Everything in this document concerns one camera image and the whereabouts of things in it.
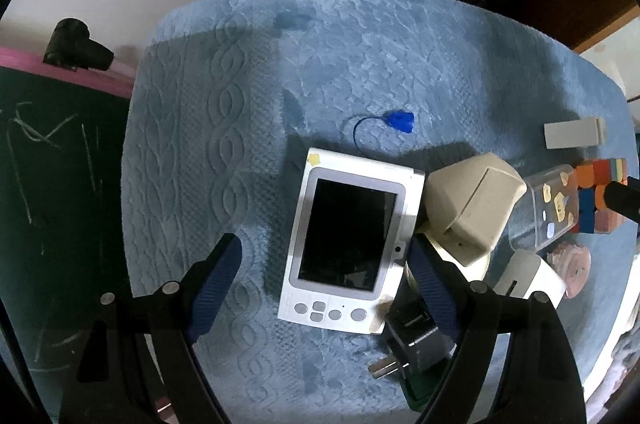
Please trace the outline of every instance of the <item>round button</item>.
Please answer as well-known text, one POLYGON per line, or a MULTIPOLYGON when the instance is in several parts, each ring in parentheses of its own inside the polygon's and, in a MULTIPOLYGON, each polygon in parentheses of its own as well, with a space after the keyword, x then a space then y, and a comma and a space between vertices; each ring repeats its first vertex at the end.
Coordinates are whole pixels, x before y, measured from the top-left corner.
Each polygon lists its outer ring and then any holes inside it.
POLYGON ((367 311, 365 309, 355 309, 351 313, 351 319, 354 321, 364 321, 367 317, 367 311))

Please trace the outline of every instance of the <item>green chalkboard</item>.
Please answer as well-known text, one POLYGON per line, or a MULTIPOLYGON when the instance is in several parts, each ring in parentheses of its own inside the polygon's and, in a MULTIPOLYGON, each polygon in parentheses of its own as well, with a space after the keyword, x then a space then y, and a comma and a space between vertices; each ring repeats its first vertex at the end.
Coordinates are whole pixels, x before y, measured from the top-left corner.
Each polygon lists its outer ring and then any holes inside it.
POLYGON ((0 298, 57 415, 79 331, 130 296, 120 160, 129 101, 0 68, 0 298))

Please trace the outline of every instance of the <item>metal screw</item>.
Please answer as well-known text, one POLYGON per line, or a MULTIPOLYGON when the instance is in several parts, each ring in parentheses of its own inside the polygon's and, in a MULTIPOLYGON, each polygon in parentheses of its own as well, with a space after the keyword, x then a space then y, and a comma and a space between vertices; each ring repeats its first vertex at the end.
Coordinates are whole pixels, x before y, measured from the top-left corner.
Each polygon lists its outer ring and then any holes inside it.
POLYGON ((488 290, 486 283, 484 281, 478 281, 478 280, 472 281, 469 284, 469 287, 476 294, 484 294, 488 290))
POLYGON ((549 302, 549 296, 547 296, 544 292, 542 292, 540 290, 536 290, 533 293, 533 299, 535 299, 536 301, 539 301, 540 303, 549 302))
POLYGON ((180 290, 180 284, 177 281, 168 281, 162 285, 162 292, 165 294, 175 294, 180 290))
POLYGON ((105 292, 102 296, 100 296, 100 303, 103 305, 111 305, 114 299, 116 299, 116 296, 113 294, 113 292, 105 292))

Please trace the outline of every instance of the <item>clear plastic box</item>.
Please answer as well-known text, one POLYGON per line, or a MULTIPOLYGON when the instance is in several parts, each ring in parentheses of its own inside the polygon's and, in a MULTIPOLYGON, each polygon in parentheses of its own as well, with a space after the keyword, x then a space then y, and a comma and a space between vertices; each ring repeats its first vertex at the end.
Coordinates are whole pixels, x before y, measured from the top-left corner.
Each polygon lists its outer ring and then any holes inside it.
POLYGON ((537 252, 578 223, 578 183, 567 164, 524 181, 527 191, 507 223, 509 243, 513 250, 537 252))

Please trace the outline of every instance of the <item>colorful building blocks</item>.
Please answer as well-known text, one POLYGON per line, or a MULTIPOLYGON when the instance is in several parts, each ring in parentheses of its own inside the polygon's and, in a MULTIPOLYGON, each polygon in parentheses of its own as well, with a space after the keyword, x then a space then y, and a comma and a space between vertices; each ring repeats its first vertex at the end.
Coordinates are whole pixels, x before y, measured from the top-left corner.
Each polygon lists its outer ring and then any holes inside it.
POLYGON ((624 216, 607 209, 604 189, 611 181, 626 184, 626 159, 600 159, 575 167, 578 181, 578 223, 571 232, 609 234, 624 216))

